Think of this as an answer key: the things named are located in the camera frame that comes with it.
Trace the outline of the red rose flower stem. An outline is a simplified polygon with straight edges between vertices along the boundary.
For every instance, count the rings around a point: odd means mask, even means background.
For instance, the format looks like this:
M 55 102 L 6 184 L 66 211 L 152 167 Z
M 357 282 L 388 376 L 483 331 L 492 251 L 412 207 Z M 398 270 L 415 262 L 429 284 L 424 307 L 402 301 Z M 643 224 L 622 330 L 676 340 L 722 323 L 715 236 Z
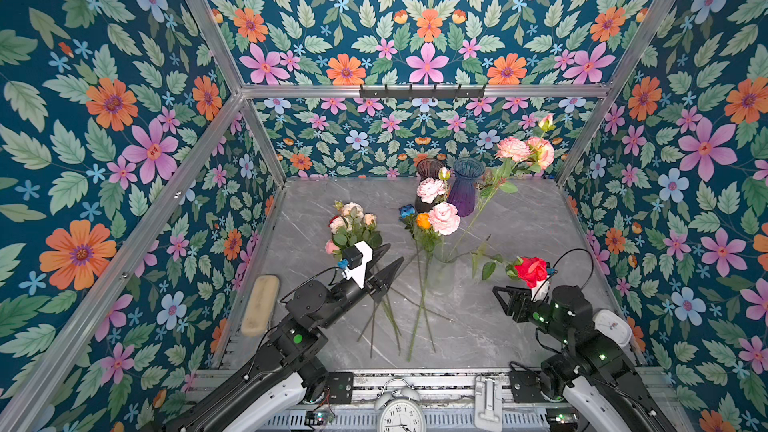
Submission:
M 496 272 L 503 272 L 509 279 L 522 281 L 529 289 L 535 289 L 550 277 L 550 264 L 546 260 L 524 256 L 507 259 L 500 254 L 488 254 L 486 244 L 459 254 L 459 257 L 464 256 L 470 257 L 472 274 L 480 273 L 483 281 Z

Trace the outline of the pink carnation flower stem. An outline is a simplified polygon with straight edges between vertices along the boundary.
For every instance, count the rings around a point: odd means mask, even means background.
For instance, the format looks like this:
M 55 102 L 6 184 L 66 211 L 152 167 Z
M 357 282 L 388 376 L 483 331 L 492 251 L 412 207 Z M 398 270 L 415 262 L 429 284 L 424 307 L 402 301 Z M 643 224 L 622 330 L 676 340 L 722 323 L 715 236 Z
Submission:
M 450 171 L 445 167 L 444 179 L 447 180 L 447 199 L 449 195 Z M 450 257 L 450 251 L 447 249 L 447 238 L 454 234 L 460 225 L 461 217 L 457 214 L 457 209 L 451 205 L 447 199 L 434 206 L 427 214 L 436 235 L 436 244 L 433 254 Z

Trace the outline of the pink bud flower stem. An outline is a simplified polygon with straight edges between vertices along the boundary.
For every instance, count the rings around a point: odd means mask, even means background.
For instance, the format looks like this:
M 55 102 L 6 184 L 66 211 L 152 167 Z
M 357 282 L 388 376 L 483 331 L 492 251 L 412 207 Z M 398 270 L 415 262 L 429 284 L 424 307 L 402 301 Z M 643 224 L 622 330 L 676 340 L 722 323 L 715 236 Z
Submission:
M 485 180 L 480 187 L 480 200 L 476 212 L 451 249 L 452 253 L 457 251 L 477 219 L 498 192 L 513 194 L 517 191 L 517 187 L 512 183 L 513 178 L 534 176 L 539 172 L 546 172 L 552 166 L 555 161 L 555 148 L 547 135 L 554 129 L 554 116 L 549 113 L 540 118 L 530 137 L 521 139 L 510 136 L 499 142 L 495 153 L 495 158 L 499 164 L 485 173 Z

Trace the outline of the clear ribbed glass vase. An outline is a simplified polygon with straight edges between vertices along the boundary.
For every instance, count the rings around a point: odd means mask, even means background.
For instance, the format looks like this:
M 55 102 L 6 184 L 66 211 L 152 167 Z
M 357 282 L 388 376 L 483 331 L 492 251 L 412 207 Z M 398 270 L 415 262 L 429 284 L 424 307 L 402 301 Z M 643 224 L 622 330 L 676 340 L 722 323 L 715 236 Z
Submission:
M 436 296 L 452 292 L 455 285 L 456 266 L 456 257 L 432 254 L 427 264 L 427 290 Z

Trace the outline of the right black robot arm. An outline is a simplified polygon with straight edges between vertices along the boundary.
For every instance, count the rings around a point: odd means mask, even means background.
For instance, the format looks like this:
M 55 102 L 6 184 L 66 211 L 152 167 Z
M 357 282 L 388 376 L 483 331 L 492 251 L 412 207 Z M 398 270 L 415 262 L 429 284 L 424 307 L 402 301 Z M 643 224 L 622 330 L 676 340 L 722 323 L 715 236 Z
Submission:
M 615 313 L 594 310 L 578 286 L 557 286 L 540 299 L 521 287 L 492 292 L 507 317 L 559 343 L 536 373 L 544 398 L 567 402 L 596 431 L 675 429 L 628 355 L 632 331 Z

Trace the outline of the dark maroon glass vase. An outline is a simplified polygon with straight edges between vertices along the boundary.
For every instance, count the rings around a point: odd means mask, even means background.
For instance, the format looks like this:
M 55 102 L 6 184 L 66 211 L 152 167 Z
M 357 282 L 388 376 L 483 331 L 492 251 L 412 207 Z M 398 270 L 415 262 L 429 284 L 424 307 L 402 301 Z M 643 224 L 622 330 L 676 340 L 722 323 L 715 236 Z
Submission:
M 415 202 L 417 213 L 427 213 L 447 199 L 447 180 L 444 179 L 444 172 L 443 162 L 436 158 L 423 159 L 417 164 L 417 175 L 420 179 Z

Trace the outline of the purple glass vase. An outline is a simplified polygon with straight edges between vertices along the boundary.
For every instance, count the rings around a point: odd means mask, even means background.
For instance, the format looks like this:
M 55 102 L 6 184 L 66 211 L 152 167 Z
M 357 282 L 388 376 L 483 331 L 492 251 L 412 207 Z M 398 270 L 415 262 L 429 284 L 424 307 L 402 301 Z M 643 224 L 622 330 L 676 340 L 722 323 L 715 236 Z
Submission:
M 475 184 L 485 172 L 482 162 L 471 157 L 462 157 L 454 162 L 452 168 L 455 180 L 450 188 L 447 201 L 457 209 L 459 217 L 464 218 L 474 212 L 476 204 Z

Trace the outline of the white round device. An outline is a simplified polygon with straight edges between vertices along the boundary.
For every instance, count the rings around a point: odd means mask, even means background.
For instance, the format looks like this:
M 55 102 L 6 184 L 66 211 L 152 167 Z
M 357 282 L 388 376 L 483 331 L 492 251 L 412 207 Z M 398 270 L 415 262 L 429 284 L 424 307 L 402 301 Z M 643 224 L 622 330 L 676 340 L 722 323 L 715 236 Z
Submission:
M 593 316 L 593 323 L 599 332 L 622 349 L 626 349 L 634 337 L 632 327 L 611 310 L 597 311 Z

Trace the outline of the cream rose flower bunch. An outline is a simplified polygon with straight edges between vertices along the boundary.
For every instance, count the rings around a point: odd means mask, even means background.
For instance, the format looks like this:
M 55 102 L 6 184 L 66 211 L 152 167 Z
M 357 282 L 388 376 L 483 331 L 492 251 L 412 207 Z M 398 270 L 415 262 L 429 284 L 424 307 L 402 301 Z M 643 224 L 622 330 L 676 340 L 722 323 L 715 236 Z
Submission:
M 357 242 L 365 241 L 373 250 L 385 244 L 381 233 L 378 231 L 378 219 L 374 214 L 365 212 L 363 207 L 355 202 L 337 202 L 335 207 L 337 213 L 330 219 L 328 224 L 331 237 L 326 243 L 326 252 L 334 256 L 337 263 L 342 258 L 342 251 Z M 375 269 L 375 274 L 385 267 L 380 266 L 379 262 Z M 330 290 L 344 280 L 342 270 L 338 268 L 337 264 L 335 270 L 340 272 L 341 276 L 339 279 L 331 281 Z M 388 298 L 388 294 L 380 303 L 374 303 L 374 310 L 381 311 L 390 322 L 395 335 L 395 343 L 400 345 L 402 333 L 397 324 L 393 305 Z

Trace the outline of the orange rose flower stem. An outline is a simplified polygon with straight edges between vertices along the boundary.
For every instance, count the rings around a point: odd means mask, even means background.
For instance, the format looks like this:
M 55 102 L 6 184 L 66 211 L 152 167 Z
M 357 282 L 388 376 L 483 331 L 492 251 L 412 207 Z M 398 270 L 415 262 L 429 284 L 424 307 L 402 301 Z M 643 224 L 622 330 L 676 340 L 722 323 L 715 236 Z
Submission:
M 416 246 L 416 264 L 418 270 L 418 287 L 420 293 L 420 297 L 416 301 L 417 312 L 413 329 L 410 334 L 410 343 L 407 353 L 407 361 L 410 362 L 413 358 L 421 319 L 424 318 L 427 314 L 427 279 L 436 244 L 436 235 L 427 213 L 416 213 L 414 216 L 409 218 L 406 223 Z

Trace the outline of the white alarm clock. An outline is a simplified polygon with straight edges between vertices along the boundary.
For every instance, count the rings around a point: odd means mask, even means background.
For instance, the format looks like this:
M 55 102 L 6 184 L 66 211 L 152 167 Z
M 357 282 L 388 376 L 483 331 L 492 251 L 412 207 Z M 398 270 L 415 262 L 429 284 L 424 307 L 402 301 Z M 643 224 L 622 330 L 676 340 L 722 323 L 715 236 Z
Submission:
M 385 389 L 376 399 L 378 432 L 426 432 L 420 394 L 411 386 Z

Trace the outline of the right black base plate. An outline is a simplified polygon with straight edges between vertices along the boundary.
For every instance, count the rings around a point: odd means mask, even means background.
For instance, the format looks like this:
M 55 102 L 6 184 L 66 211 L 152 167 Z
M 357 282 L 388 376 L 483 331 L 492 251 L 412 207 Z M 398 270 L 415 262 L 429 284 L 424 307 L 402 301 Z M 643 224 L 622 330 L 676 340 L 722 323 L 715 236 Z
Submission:
M 510 391 L 516 403 L 547 403 L 542 392 L 539 373 L 515 368 L 508 372 Z

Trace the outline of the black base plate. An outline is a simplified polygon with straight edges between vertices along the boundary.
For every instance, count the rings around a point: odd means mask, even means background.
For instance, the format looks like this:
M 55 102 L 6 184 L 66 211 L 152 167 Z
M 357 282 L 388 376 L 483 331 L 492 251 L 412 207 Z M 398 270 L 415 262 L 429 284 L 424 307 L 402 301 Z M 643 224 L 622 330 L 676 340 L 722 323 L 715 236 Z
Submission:
M 348 405 L 352 403 L 355 375 L 352 372 L 330 372 L 320 379 L 315 387 L 313 404 L 330 403 Z
M 515 368 L 508 372 L 510 391 L 516 403 L 547 403 L 542 392 L 539 373 Z

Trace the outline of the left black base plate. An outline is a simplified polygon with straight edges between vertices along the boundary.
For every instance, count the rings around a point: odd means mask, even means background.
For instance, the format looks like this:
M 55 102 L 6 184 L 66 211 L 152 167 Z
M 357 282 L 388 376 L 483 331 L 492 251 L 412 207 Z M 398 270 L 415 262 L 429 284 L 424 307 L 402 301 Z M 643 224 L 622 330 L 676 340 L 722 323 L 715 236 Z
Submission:
M 320 379 L 315 387 L 313 404 L 330 403 L 348 405 L 352 403 L 355 375 L 352 372 L 330 372 Z

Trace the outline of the black hook rail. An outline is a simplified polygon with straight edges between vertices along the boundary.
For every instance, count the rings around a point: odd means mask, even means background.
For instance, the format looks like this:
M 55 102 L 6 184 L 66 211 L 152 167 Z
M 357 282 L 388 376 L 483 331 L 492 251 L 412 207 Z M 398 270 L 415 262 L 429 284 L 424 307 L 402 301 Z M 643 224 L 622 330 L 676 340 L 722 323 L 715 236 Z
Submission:
M 482 98 L 485 96 L 485 86 L 465 86 L 465 85 L 451 85 L 451 84 L 434 84 L 434 85 L 371 85 L 360 86 L 358 89 L 358 95 L 360 98 L 371 99 L 437 99 L 437 100 L 454 100 L 454 99 L 473 99 Z

